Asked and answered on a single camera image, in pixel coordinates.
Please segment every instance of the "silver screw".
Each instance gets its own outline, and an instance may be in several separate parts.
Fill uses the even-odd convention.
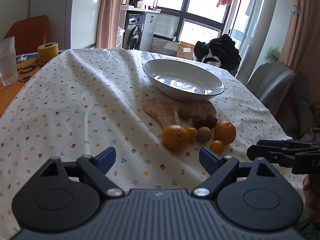
[[[193,193],[194,193],[196,196],[204,197],[204,196],[209,195],[210,191],[209,191],[207,188],[199,187],[199,188],[196,188],[196,189],[193,191]]]
[[[119,188],[110,188],[107,190],[107,195],[110,197],[118,197],[122,195],[123,191]]]

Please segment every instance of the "washing machine door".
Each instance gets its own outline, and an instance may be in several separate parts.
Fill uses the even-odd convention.
[[[139,49],[142,37],[142,29],[140,25],[136,25],[130,32],[127,40],[126,49]]]

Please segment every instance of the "flower print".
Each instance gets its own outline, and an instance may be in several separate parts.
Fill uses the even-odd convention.
[[[139,181],[138,181],[137,179],[133,179],[133,180],[131,181],[131,184],[134,184],[135,186],[136,186],[138,183],[139,183]]]

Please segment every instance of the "white label on box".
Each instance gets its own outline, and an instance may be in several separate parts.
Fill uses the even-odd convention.
[[[183,48],[183,52],[191,52],[191,48]]]

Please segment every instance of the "clear glass cup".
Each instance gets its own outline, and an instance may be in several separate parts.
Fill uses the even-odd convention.
[[[14,37],[0,41],[0,78],[4,86],[9,86],[18,78]]]

